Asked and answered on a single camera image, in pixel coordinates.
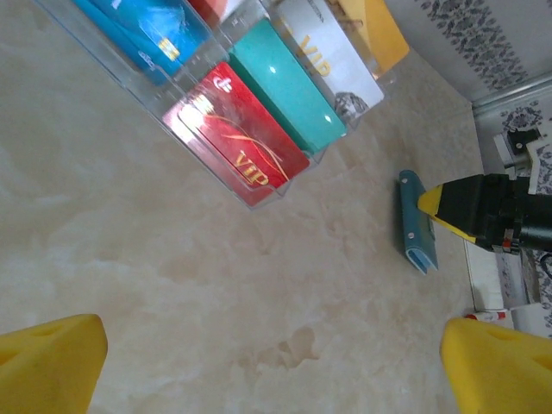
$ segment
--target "patterned wallpaper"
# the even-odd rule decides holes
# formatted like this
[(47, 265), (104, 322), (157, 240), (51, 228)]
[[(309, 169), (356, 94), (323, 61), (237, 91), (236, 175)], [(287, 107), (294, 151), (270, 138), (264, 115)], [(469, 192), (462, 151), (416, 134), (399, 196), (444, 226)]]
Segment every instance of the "patterned wallpaper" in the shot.
[(386, 4), (412, 48), (470, 101), (552, 70), (552, 0)]
[(527, 79), (521, 59), (485, 0), (414, 1), (489, 90)]

